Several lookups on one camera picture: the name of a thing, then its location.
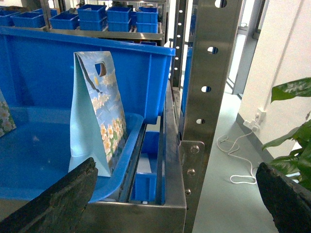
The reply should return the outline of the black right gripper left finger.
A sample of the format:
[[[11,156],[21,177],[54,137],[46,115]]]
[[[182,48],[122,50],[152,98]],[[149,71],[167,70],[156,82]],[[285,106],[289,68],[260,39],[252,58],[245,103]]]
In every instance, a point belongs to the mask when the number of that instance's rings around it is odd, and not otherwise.
[[[90,201],[98,169],[92,157],[0,223],[2,233],[73,233]]]

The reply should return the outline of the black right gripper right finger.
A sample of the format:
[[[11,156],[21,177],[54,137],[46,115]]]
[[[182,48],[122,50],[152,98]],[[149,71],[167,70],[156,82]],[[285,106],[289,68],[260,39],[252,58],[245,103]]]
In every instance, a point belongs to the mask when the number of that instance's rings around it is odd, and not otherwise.
[[[311,192],[271,165],[260,163],[256,179],[262,201],[280,233],[311,231]]]

